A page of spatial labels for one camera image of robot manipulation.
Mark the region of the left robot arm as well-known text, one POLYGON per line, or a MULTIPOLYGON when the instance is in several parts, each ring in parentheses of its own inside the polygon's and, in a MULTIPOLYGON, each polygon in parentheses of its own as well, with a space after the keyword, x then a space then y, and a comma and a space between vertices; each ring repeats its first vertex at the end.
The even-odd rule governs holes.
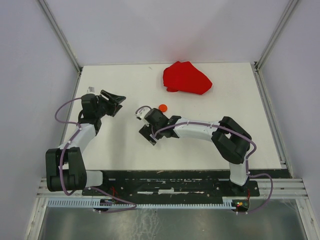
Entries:
POLYGON ((97 95, 92 91, 67 103, 81 100, 82 109, 77 121, 65 121, 65 124, 76 125, 72 136, 57 148, 48 149, 45 153, 46 184, 50 192, 63 191, 67 196, 77 190, 91 188, 99 194, 106 195, 111 183, 104 179, 100 170, 86 170, 83 153, 100 131, 104 116, 114 117, 122 108, 125 96, 115 95, 101 90, 97 95))

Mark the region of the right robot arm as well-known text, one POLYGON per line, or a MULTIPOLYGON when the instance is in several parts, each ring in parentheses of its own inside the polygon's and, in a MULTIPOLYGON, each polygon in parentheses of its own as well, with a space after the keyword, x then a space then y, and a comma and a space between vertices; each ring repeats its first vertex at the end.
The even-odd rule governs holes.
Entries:
POLYGON ((153 146, 163 137, 192 138, 212 142, 222 158, 229 163, 229 189, 236 196, 248 189, 248 164, 250 147, 256 148, 252 137, 231 117, 219 121, 197 121, 173 115, 170 118, 150 106, 135 111, 138 120, 144 122, 139 133, 153 146))

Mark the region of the orange earbud charging case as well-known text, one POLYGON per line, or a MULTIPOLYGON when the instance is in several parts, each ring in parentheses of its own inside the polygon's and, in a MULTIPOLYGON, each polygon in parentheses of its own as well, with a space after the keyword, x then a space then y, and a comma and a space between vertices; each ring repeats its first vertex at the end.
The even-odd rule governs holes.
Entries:
POLYGON ((167 107, 167 105, 165 105, 165 104, 160 104, 160 105, 158 106, 158 109, 159 109, 162 113, 164 113, 164 112, 166 112, 166 111, 168 110, 168 107, 167 107))

